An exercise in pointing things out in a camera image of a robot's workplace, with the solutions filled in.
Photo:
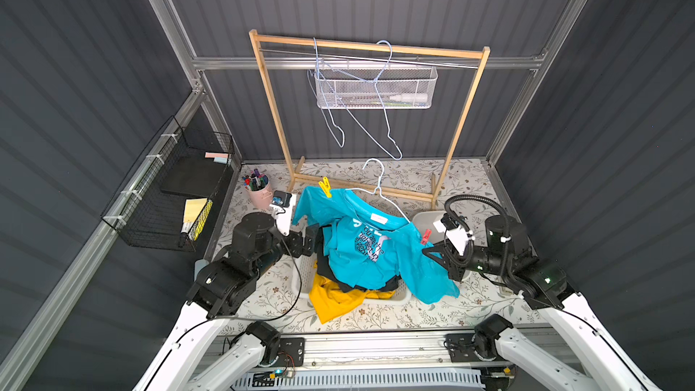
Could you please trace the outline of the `yellow t-shirt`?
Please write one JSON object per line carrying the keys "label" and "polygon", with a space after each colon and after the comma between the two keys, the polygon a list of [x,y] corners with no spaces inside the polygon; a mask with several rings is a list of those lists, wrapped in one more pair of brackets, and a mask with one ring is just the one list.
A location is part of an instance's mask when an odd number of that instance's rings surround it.
{"label": "yellow t-shirt", "polygon": [[342,291],[336,282],[315,274],[309,300],[313,305],[321,324],[326,324],[342,317],[365,300],[390,300],[395,291]]}

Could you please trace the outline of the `blue wire hanger yellow shirt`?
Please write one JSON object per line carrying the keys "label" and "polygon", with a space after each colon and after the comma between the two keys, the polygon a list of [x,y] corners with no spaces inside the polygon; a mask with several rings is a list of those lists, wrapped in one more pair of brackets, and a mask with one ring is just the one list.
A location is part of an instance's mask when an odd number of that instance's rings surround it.
{"label": "blue wire hanger yellow shirt", "polygon": [[322,82],[324,81],[324,75],[320,69],[322,59],[320,59],[319,56],[318,41],[316,38],[312,39],[312,46],[314,51],[314,68],[312,71],[308,72],[308,75],[311,75],[314,80],[312,91],[316,97],[318,106],[321,110],[321,115],[324,119],[329,134],[339,148],[344,148],[346,139],[345,131],[336,123],[332,114],[327,93],[322,85]]}

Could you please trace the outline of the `teal t-shirt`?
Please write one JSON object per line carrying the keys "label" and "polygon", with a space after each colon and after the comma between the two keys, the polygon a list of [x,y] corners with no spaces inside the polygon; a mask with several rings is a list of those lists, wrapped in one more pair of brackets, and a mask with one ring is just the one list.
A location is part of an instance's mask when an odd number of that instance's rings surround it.
{"label": "teal t-shirt", "polygon": [[323,229],[322,254],[350,287],[381,289],[398,276],[426,304],[460,295],[443,266],[423,254],[422,235],[413,223],[371,206],[352,190],[334,189],[327,197],[321,188],[308,186],[293,223],[302,218]]}

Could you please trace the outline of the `black t-shirt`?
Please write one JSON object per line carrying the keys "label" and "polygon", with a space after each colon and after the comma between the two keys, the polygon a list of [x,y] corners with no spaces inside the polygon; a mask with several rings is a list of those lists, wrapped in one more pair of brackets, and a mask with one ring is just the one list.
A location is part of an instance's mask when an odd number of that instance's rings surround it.
{"label": "black t-shirt", "polygon": [[[328,244],[328,241],[331,239],[331,237],[331,226],[322,226],[320,228],[320,236],[317,237],[316,246],[318,275],[329,279],[331,282],[336,282],[340,291],[343,291],[344,293],[348,293],[349,291],[353,290],[367,291],[367,289],[362,286],[353,286],[346,284],[345,282],[340,281],[335,276],[332,268],[329,265],[329,257],[324,253],[324,247]],[[400,281],[401,277],[399,275],[395,275],[390,280],[388,280],[383,287],[376,289],[376,291],[380,291],[381,293],[386,293],[387,291],[395,291],[398,288]]]}

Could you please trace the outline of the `yellow clothespin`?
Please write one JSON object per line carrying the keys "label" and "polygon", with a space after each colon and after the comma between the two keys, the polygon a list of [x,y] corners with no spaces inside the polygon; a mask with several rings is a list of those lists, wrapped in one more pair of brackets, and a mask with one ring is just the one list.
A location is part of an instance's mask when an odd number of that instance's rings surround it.
{"label": "yellow clothespin", "polygon": [[327,177],[322,177],[322,179],[320,179],[319,186],[327,198],[332,197],[331,185],[330,185],[329,179]]}

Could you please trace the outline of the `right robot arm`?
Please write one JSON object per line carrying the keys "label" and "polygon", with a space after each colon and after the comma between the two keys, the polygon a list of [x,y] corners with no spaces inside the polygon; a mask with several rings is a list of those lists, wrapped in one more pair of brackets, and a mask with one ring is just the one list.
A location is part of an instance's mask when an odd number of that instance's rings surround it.
{"label": "right robot arm", "polygon": [[[465,218],[452,209],[461,201],[495,210],[485,222],[484,246],[476,244]],[[425,248],[425,257],[453,281],[461,281],[464,273],[478,273],[521,297],[557,331],[583,368],[576,370],[548,353],[499,314],[477,324],[468,340],[447,338],[445,347],[453,358],[474,354],[482,362],[506,360],[549,390],[657,389],[603,326],[566,272],[535,255],[524,224],[499,203],[480,195],[455,195],[445,201],[445,213],[434,228],[443,238]]]}

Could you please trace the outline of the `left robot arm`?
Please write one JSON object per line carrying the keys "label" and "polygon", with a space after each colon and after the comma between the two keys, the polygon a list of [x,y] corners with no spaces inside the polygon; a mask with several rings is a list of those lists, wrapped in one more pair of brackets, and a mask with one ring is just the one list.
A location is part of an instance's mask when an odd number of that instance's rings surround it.
{"label": "left robot arm", "polygon": [[231,244],[195,277],[178,319],[135,388],[137,390],[227,390],[258,366],[278,358],[281,335],[273,319],[248,319],[232,345],[201,373],[195,371],[211,344],[240,307],[256,292],[260,278],[284,256],[297,259],[316,252],[323,241],[314,224],[290,228],[291,214],[245,215],[233,229]]}

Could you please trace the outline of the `red clothespin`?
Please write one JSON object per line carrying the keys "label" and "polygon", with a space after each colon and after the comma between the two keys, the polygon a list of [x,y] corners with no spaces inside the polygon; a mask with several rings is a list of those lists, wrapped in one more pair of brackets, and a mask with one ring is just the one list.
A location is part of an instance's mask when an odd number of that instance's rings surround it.
{"label": "red clothespin", "polygon": [[425,233],[423,234],[421,244],[422,245],[427,245],[430,243],[430,237],[432,235],[432,231],[430,229],[426,229]]}

